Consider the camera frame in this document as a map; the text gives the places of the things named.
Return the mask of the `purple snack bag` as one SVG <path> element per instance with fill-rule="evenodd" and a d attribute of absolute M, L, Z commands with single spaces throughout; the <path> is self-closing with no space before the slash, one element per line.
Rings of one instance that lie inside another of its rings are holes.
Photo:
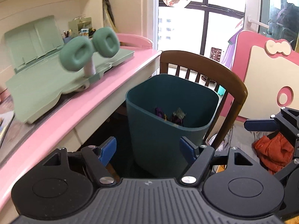
<path fill-rule="evenodd" d="M 179 126 L 183 126 L 184 118 L 186 117 L 185 112 L 183 112 L 180 108 L 177 108 L 174 112 L 172 112 L 171 116 L 168 117 L 161 108 L 156 107 L 155 115 L 164 121 L 169 121 Z"/>

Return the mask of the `dark teal trash bin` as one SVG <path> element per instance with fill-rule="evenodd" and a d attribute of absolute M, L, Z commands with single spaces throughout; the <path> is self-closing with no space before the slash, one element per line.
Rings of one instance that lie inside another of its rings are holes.
<path fill-rule="evenodd" d="M 180 138 L 201 145 L 218 104 L 214 90 L 169 74 L 155 75 L 131 88 L 126 106 L 137 164 L 156 178 L 179 177 L 187 167 L 179 149 Z M 156 107 L 168 117 L 180 108 L 186 114 L 183 126 L 157 117 Z"/>

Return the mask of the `orange cloth on floor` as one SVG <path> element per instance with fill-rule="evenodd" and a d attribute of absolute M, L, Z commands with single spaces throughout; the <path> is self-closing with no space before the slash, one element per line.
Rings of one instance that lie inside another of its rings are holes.
<path fill-rule="evenodd" d="M 263 136 L 252 144 L 260 162 L 272 175 L 279 172 L 291 162 L 294 147 L 286 137 L 277 132 L 274 137 Z"/>

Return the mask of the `brown wooden chair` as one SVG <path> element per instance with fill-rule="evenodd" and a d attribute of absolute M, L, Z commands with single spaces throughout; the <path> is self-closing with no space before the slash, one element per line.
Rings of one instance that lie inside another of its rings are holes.
<path fill-rule="evenodd" d="M 196 82 L 199 82 L 200 76 L 207 77 L 206 85 L 212 80 L 216 82 L 216 89 L 222 86 L 226 91 L 221 99 L 220 105 L 217 108 L 215 117 L 206 132 L 203 140 L 207 140 L 209 134 L 212 132 L 226 102 L 228 95 L 233 97 L 233 102 L 229 108 L 228 114 L 224 119 L 221 128 L 219 129 L 211 146 L 217 149 L 223 141 L 229 129 L 235 122 L 239 112 L 241 111 L 247 96 L 248 91 L 243 81 L 233 71 L 223 66 L 219 62 L 202 55 L 194 54 L 186 51 L 169 50 L 163 51 L 160 55 L 160 72 L 168 73 L 169 64 L 177 66 L 176 76 L 179 76 L 181 67 L 187 69 L 187 71 L 195 71 L 198 73 Z"/>

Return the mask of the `pink desk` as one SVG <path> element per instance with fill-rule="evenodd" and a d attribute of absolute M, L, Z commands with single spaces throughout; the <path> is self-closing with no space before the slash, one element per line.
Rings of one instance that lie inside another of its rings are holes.
<path fill-rule="evenodd" d="M 118 37 L 127 48 L 135 51 L 134 57 L 76 94 L 1 167 L 1 223 L 10 223 L 18 216 L 11 201 L 11 189 L 20 177 L 57 147 L 77 150 L 125 101 L 126 92 L 159 68 L 156 40 L 134 34 L 119 34 Z"/>

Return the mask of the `pink and cream headboard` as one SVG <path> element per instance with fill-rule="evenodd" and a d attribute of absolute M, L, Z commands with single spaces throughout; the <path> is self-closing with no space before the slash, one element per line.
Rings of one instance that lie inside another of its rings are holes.
<path fill-rule="evenodd" d="M 241 31 L 232 71 L 248 91 L 238 121 L 266 119 L 281 107 L 298 109 L 298 53 L 287 40 Z"/>

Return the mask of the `purple hanging garment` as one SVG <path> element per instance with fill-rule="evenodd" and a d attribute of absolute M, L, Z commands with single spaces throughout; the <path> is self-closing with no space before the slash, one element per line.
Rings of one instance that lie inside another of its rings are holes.
<path fill-rule="evenodd" d="M 235 53 L 235 47 L 236 47 L 236 40 L 238 34 L 243 30 L 243 24 L 244 24 L 244 18 L 240 19 L 238 21 L 238 24 L 233 30 L 233 34 L 228 40 L 228 47 L 225 51 L 224 56 L 221 59 L 221 64 L 223 64 L 228 69 L 231 69 L 233 66 L 233 59 L 234 59 L 234 53 Z"/>

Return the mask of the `green desktop organizer tray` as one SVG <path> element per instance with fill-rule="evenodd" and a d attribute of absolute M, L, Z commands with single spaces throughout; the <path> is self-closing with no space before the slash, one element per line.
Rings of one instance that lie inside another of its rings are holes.
<path fill-rule="evenodd" d="M 4 34 L 4 39 L 16 72 L 6 85 L 14 101 L 16 118 L 23 123 L 34 123 L 57 104 L 61 95 L 87 89 L 106 71 L 134 55 L 134 51 L 122 48 L 112 58 L 95 52 L 94 76 L 85 77 L 83 69 L 68 71 L 59 60 L 66 44 L 53 16 L 14 28 Z"/>

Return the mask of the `green headphones on stand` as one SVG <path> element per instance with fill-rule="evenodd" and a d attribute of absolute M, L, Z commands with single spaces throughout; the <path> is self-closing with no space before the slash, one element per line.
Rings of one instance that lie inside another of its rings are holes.
<path fill-rule="evenodd" d="M 70 40 L 60 51 L 59 60 L 68 71 L 84 70 L 85 77 L 94 76 L 96 72 L 92 56 L 95 52 L 104 58 L 112 58 L 120 49 L 120 41 L 110 27 L 102 27 L 94 32 L 91 39 L 77 36 Z"/>

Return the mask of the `blue pen cup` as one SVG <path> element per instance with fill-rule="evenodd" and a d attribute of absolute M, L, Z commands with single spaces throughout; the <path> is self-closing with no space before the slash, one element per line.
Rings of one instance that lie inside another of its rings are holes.
<path fill-rule="evenodd" d="M 63 38 L 64 44 L 68 43 L 72 39 L 71 30 L 64 30 L 62 38 Z"/>

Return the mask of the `green stationery box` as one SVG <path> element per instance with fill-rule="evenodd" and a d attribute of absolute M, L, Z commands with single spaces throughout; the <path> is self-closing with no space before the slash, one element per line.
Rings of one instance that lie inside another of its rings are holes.
<path fill-rule="evenodd" d="M 80 35 L 82 29 L 91 31 L 94 27 L 92 25 L 91 17 L 77 17 L 68 22 L 68 28 L 71 31 L 70 36 L 75 38 Z"/>

